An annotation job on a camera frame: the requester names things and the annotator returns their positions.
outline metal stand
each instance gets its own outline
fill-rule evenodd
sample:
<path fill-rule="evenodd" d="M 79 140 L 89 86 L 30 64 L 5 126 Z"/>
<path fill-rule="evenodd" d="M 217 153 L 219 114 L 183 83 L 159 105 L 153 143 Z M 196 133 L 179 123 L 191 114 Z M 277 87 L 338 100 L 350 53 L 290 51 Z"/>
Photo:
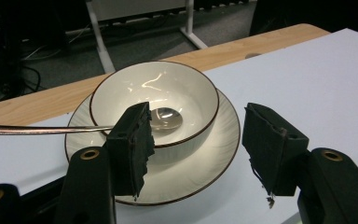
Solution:
<path fill-rule="evenodd" d="M 100 56 L 101 64 L 103 65 L 103 70 L 105 73 L 113 73 L 116 71 L 116 69 L 113 66 L 112 60 L 110 59 L 106 46 L 104 45 L 103 37 L 101 36 L 100 25 L 98 24 L 97 16 L 95 15 L 94 9 L 92 7 L 91 0 L 87 0 L 86 5 L 87 5 L 87 10 L 89 11 L 89 18 L 91 19 L 91 24 L 94 30 L 95 38 L 97 40 L 97 50 L 98 50 L 98 55 Z"/>
<path fill-rule="evenodd" d="M 89 11 L 89 18 L 91 20 L 92 28 L 94 30 L 95 38 L 97 40 L 97 50 L 100 56 L 103 70 L 105 73 L 115 72 L 112 60 L 110 59 L 109 53 L 107 52 L 106 46 L 101 36 L 100 26 L 98 24 L 97 16 L 95 15 L 92 7 L 92 0 L 86 0 L 87 10 Z M 186 14 L 187 21 L 186 27 L 180 28 L 182 34 L 187 37 L 197 48 L 206 49 L 206 46 L 197 36 L 193 34 L 193 14 L 194 14 L 194 0 L 186 0 Z"/>
<path fill-rule="evenodd" d="M 199 49 L 206 49 L 206 46 L 202 40 L 200 40 L 196 35 L 193 34 L 193 14 L 194 14 L 194 0 L 186 0 L 186 13 L 187 13 L 187 22 L 186 27 L 182 27 L 180 31 L 182 34 L 187 37 L 191 43 L 193 43 Z"/>

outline floor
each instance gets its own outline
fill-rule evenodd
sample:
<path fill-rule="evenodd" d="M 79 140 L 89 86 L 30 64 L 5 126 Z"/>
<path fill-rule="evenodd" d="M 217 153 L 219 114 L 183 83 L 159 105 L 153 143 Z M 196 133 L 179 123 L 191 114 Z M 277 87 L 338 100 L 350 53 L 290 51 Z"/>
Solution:
<path fill-rule="evenodd" d="M 256 1 L 214 7 L 194 13 L 194 34 L 207 46 L 249 36 Z M 102 36 L 114 67 L 156 61 L 197 48 L 179 28 L 186 24 L 185 12 L 128 21 L 102 28 Z M 68 50 L 45 49 L 25 42 L 21 94 L 54 88 L 104 73 L 93 32 L 89 27 L 68 32 Z"/>

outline wooden table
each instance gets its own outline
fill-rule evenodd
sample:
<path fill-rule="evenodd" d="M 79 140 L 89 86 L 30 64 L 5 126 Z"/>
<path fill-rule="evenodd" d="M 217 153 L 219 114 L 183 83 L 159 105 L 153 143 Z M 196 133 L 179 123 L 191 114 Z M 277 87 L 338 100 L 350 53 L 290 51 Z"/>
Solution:
<path fill-rule="evenodd" d="M 187 64 L 203 72 L 243 60 L 248 54 L 267 53 L 328 34 L 315 26 L 299 24 L 207 49 L 195 50 L 167 58 L 165 61 Z M 108 76 L 105 74 L 92 77 L 0 102 L 0 124 L 29 125 L 72 112 Z"/>

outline bowl rim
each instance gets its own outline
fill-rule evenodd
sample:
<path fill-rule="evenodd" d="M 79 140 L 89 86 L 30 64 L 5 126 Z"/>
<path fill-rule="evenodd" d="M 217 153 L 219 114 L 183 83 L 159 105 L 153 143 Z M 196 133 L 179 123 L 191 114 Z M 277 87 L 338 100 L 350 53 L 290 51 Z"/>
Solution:
<path fill-rule="evenodd" d="M 198 72 L 199 74 L 201 74 L 202 76 L 204 76 L 207 81 L 213 86 L 213 89 L 214 89 L 214 98 L 216 99 L 216 109 L 213 113 L 213 116 L 212 118 L 208 121 L 208 123 L 202 127 L 202 129 L 200 129 L 199 131 L 197 131 L 196 133 L 190 135 L 189 137 L 187 138 L 184 138 L 184 139 L 181 139 L 179 141 L 175 141 L 175 142 L 171 142 L 171 143 L 168 143 L 168 144 L 161 144 L 161 145 L 155 145 L 155 148 L 163 148 L 163 147 L 173 147 L 173 146 L 176 146 L 176 145 L 180 145 L 184 142 L 187 142 L 187 141 L 190 141 L 191 139 L 194 139 L 196 138 L 197 136 L 199 136 L 201 133 L 203 133 L 206 129 L 208 129 L 214 122 L 214 120 L 216 119 L 216 116 L 217 116 L 217 112 L 219 111 L 219 104 L 220 104 L 220 100 L 219 100 L 219 93 L 217 91 L 217 88 L 215 87 L 215 85 L 213 84 L 213 82 L 207 77 L 205 76 L 205 74 L 203 74 L 200 70 L 194 68 L 194 67 L 191 67 L 189 65 L 186 65 L 184 63 L 177 63 L 177 62 L 167 62 L 167 61 L 150 61 L 150 62 L 145 62 L 145 63 L 135 63 L 135 64 L 132 64 L 132 65 L 129 65 L 129 66 L 126 66 L 124 68 L 121 68 L 117 71 L 115 71 L 114 73 L 110 74 L 108 77 L 104 78 L 103 81 L 101 81 L 98 86 L 94 89 L 94 91 L 91 93 L 91 98 L 89 100 L 89 115 L 91 117 L 91 120 L 92 120 L 92 123 L 94 125 L 97 125 L 98 126 L 98 123 L 97 121 L 95 120 L 93 114 L 92 114 L 92 101 L 94 99 L 94 96 L 95 96 L 95 92 L 100 88 L 101 85 L 103 85 L 103 83 L 110 77 L 112 77 L 113 75 L 115 75 L 117 72 L 120 72 L 126 68 L 129 68 L 131 66 L 135 66 L 135 65 L 140 65 L 140 64 L 147 64 L 147 63 L 174 63 L 174 64 L 179 64 L 179 65 L 182 65 L 182 66 L 185 66 L 185 67 L 188 67 L 190 69 L 193 69 L 195 70 L 196 72 Z"/>

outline spoon bowl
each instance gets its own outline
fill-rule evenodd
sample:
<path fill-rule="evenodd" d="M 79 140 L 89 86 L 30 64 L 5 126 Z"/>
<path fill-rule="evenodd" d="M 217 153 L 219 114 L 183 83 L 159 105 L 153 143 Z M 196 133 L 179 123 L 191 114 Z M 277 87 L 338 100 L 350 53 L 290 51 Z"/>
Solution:
<path fill-rule="evenodd" d="M 156 133 L 171 133 L 183 123 L 180 113 L 168 107 L 152 110 L 151 117 L 150 126 L 152 131 Z"/>

